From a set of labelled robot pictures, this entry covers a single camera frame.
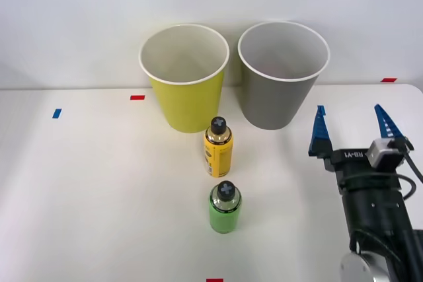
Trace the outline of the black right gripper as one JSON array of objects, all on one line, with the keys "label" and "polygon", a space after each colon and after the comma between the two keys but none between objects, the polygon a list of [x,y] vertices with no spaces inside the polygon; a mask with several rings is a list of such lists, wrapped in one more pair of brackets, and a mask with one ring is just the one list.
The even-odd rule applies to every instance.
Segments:
[{"label": "black right gripper", "polygon": [[[397,149],[400,152],[413,151],[412,143],[402,134],[383,107],[376,104],[374,109],[381,138],[387,142],[388,148]],[[401,186],[396,176],[396,169],[402,161],[400,156],[387,155],[372,166],[367,157],[366,148],[333,150],[324,119],[325,115],[325,107],[318,105],[308,155],[322,159],[325,169],[336,174],[340,194],[369,191],[398,196]]]}]

